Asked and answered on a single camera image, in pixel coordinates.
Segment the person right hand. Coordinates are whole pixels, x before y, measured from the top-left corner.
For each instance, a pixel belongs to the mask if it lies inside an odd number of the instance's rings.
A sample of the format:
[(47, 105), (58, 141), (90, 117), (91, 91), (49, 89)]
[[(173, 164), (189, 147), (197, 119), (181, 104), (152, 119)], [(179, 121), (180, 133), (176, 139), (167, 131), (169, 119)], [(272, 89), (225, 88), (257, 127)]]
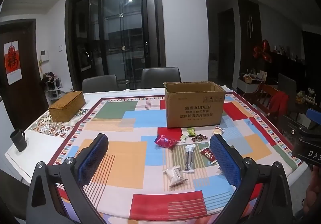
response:
[(305, 218), (320, 217), (320, 167), (313, 167), (312, 178), (306, 190), (303, 212)]

